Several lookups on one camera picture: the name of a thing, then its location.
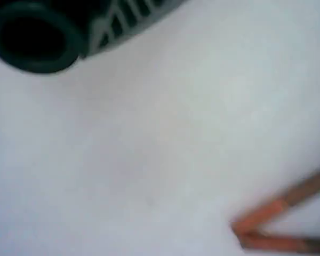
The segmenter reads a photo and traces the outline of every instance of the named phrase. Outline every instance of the white background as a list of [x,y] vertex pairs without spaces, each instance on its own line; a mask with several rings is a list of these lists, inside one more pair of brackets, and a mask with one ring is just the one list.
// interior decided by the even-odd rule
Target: white background
[[[0,256],[243,255],[232,219],[319,167],[320,0],[191,0],[66,73],[0,62]],[[271,230],[320,235],[320,197]]]

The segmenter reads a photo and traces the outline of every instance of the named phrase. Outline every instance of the black plastic object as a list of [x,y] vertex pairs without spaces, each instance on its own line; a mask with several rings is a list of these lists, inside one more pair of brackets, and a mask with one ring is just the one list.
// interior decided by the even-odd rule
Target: black plastic object
[[0,58],[49,74],[140,33],[185,0],[0,0]]

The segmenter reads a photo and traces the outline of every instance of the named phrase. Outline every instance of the black cylindrical tube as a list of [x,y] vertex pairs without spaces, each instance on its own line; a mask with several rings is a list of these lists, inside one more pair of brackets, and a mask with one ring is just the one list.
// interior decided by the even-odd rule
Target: black cylindrical tube
[[118,45],[185,0],[0,0],[0,59],[55,73]]

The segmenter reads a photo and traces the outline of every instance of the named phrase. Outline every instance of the ribbed grille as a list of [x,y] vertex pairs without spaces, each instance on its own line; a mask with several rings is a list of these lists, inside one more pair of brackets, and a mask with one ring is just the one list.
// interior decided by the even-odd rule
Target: ribbed grille
[[119,39],[162,7],[167,0],[119,0],[111,12],[107,32],[103,35],[100,48]]

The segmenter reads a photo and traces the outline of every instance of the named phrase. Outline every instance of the black ring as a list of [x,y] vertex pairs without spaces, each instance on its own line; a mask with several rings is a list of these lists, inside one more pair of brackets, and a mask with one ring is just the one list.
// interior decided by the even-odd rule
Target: black ring
[[[24,58],[9,52],[2,43],[1,32],[6,22],[18,18],[38,19],[59,30],[65,46],[56,59]],[[39,3],[16,2],[0,9],[0,58],[8,64],[29,72],[49,74],[64,70],[76,62],[83,51],[84,39],[76,26],[64,15]]]

